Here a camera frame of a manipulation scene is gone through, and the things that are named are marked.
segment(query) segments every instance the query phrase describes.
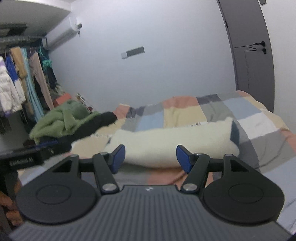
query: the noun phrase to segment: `gray door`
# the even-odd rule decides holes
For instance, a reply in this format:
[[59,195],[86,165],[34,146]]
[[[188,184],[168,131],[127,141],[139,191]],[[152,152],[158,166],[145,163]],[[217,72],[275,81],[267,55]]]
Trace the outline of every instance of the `gray door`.
[[258,0],[218,0],[228,29],[237,89],[274,110],[274,65]]

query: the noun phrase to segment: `plaid bedspread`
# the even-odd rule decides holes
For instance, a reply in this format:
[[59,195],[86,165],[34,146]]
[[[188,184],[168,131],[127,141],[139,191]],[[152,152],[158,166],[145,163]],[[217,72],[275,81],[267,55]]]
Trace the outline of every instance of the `plaid bedspread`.
[[[118,121],[76,142],[72,152],[92,157],[104,149],[119,128],[144,131],[202,125],[232,117],[240,132],[239,158],[281,187],[285,204],[278,222],[288,231],[296,231],[296,135],[279,116],[249,94],[236,91],[203,97],[179,96],[139,108],[121,104],[114,113]],[[180,186],[186,175],[178,168],[156,170],[125,164],[115,178],[120,184]]]

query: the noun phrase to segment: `wall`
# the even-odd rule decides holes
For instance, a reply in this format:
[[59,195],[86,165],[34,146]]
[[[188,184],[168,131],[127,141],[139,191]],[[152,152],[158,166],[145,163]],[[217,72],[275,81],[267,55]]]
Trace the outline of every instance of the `wall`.
[[[72,11],[81,36],[50,58],[58,82],[99,111],[235,90],[216,0],[77,0]],[[144,54],[121,59],[121,52],[140,46]]]
[[296,1],[271,0],[261,8],[274,57],[274,113],[296,133]]

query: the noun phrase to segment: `green clothing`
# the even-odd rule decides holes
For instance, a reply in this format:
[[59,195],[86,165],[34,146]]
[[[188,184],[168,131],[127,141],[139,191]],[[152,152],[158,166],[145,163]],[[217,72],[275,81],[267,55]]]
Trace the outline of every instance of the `green clothing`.
[[40,137],[60,138],[72,135],[78,127],[98,114],[97,111],[90,114],[80,102],[68,100],[40,119],[30,132],[29,137],[38,144]]

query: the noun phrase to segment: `orange box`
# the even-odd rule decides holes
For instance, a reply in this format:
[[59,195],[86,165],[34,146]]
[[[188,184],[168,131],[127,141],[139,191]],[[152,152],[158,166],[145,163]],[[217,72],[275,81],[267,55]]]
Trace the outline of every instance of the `orange box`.
[[54,107],[57,107],[58,105],[66,102],[67,100],[70,100],[70,99],[72,99],[71,95],[69,93],[66,93],[66,94],[62,95],[61,97],[56,98],[53,101]]

